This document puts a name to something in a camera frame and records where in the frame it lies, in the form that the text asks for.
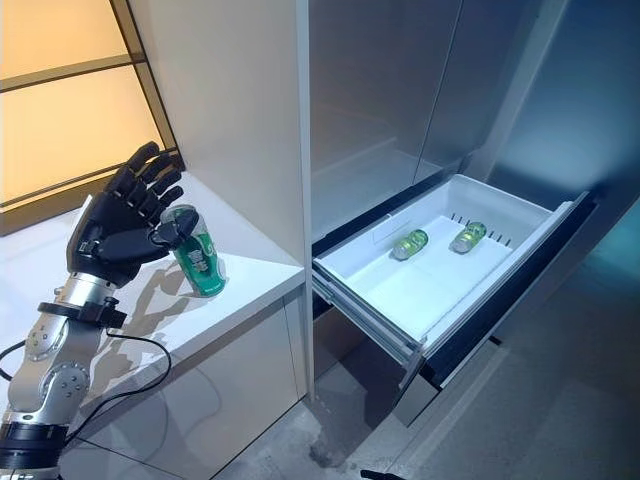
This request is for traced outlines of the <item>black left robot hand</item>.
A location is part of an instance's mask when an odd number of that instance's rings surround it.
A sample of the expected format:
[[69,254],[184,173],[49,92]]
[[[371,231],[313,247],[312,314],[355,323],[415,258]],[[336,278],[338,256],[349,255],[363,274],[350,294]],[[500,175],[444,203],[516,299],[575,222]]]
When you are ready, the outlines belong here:
[[70,275],[87,274],[118,288],[141,266],[162,259],[191,236],[199,215],[161,214],[183,195],[181,172],[157,143],[142,145],[89,202],[66,248]]

